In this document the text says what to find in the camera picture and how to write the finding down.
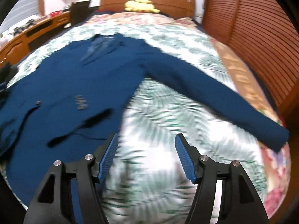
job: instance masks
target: wooden desk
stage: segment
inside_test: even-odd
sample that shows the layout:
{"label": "wooden desk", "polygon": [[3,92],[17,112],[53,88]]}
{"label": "wooden desk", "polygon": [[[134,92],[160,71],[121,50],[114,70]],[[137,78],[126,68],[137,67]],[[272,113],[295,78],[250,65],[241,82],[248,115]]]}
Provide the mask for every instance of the wooden desk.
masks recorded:
{"label": "wooden desk", "polygon": [[42,46],[64,30],[70,22],[69,12],[43,20],[15,36],[0,50],[0,68],[5,62],[17,64],[28,53]]}

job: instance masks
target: metal screw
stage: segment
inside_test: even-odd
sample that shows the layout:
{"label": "metal screw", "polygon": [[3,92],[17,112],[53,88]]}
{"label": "metal screw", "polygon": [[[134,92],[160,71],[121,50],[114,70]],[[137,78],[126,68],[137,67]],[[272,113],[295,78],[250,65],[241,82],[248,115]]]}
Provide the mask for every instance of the metal screw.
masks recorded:
{"label": "metal screw", "polygon": [[209,157],[207,155],[201,155],[200,159],[203,161],[207,161],[207,160],[209,160]]}
{"label": "metal screw", "polygon": [[235,167],[239,167],[239,166],[240,166],[240,163],[239,163],[238,161],[233,161],[233,165],[234,165]]}
{"label": "metal screw", "polygon": [[87,155],[85,155],[85,159],[86,160],[90,160],[90,159],[92,159],[93,158],[93,155],[92,154],[87,154]]}
{"label": "metal screw", "polygon": [[56,166],[56,167],[59,166],[60,164],[61,164],[61,161],[60,161],[60,160],[56,160],[56,161],[53,163],[53,165]]}

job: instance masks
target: bedspread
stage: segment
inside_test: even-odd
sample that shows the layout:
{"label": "bedspread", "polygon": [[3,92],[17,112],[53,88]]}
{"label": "bedspread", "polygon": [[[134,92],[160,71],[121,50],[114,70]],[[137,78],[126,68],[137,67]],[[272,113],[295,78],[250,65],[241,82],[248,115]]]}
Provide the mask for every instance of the bedspread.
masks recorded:
{"label": "bedspread", "polygon": [[[257,110],[279,122],[246,65],[225,45],[197,31],[189,19],[124,13],[93,17],[32,53],[8,86],[33,72],[68,43],[117,32],[183,59],[238,92]],[[184,223],[196,186],[186,179],[174,147],[183,133],[190,145],[214,161],[239,160],[272,216],[290,178],[289,147],[279,154],[230,122],[150,78],[143,81],[123,115],[119,148],[103,195],[110,223]],[[211,223],[217,222],[222,183],[217,181]]]}

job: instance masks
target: yellow stuffed toy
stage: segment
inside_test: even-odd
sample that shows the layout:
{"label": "yellow stuffed toy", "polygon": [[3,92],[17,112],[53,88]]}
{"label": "yellow stuffed toy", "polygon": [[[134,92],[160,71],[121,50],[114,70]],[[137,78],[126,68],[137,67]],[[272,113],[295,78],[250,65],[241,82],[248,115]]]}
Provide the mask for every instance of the yellow stuffed toy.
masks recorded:
{"label": "yellow stuffed toy", "polygon": [[125,3],[125,10],[127,12],[139,13],[159,13],[160,10],[155,9],[153,3],[148,0],[132,0]]}

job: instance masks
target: wooden wardrobe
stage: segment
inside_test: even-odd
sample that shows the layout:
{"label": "wooden wardrobe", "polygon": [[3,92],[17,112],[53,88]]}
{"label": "wooden wardrobe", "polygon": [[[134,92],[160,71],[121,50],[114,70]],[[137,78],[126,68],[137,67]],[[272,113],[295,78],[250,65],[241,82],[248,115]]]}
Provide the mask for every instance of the wooden wardrobe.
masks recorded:
{"label": "wooden wardrobe", "polygon": [[287,125],[299,127],[299,35],[280,5],[275,0],[206,0],[203,27],[250,65]]}

